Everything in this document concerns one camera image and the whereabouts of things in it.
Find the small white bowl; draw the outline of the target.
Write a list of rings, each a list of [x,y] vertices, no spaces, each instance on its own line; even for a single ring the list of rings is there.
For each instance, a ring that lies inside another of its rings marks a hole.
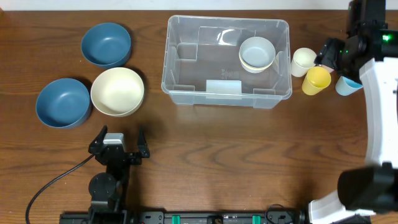
[[[267,69],[267,67],[260,67],[260,68],[252,67],[250,65],[245,64],[244,62],[241,62],[241,65],[242,65],[243,69],[245,69],[245,71],[247,71],[249,73],[261,73],[265,69]]]

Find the small grey bowl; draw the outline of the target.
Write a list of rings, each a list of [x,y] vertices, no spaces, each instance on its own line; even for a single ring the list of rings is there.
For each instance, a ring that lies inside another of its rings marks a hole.
[[[250,37],[239,48],[239,57],[253,67],[264,67],[275,56],[274,45],[263,37]]]

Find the pink cup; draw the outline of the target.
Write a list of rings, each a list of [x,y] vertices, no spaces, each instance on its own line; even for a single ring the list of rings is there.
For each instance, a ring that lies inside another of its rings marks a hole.
[[[334,71],[333,68],[327,67],[326,65],[321,65],[324,69],[326,69],[329,73],[332,73]]]

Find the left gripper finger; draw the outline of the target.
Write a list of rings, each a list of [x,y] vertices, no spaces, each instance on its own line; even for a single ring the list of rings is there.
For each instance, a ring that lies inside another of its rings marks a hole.
[[[147,141],[144,135],[144,129],[142,126],[139,128],[137,147],[142,158],[150,158],[150,150],[148,148]]]
[[[90,154],[99,154],[103,150],[103,140],[105,139],[105,136],[108,132],[108,127],[107,125],[104,125],[97,137],[94,138],[94,140],[90,143],[88,152]]]

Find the cream cup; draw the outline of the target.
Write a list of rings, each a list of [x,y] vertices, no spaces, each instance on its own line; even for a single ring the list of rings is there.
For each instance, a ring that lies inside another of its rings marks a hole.
[[[317,54],[309,48],[300,48],[294,52],[291,61],[291,74],[294,77],[304,76],[309,69],[315,66]]]

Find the light blue cup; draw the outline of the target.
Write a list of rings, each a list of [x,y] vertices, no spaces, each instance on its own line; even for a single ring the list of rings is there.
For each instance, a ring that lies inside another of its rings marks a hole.
[[[358,91],[362,87],[363,87],[362,84],[356,83],[350,80],[349,78],[339,77],[335,85],[335,90],[341,96],[348,96]]]

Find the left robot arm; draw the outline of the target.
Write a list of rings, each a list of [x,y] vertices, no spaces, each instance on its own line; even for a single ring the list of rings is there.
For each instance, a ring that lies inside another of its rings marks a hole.
[[[134,223],[134,213],[125,208],[130,167],[142,164],[150,152],[143,129],[137,137],[137,152],[126,152],[124,134],[108,133],[104,126],[90,143],[88,152],[106,171],[95,175],[89,183],[91,206],[89,224],[127,224]]]

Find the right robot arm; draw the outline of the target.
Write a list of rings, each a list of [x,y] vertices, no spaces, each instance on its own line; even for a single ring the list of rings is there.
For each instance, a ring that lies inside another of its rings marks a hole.
[[[369,223],[397,211],[397,31],[386,3],[349,3],[347,39],[329,38],[314,62],[363,86],[368,146],[365,167],[346,170],[337,190],[308,205],[307,223]]]

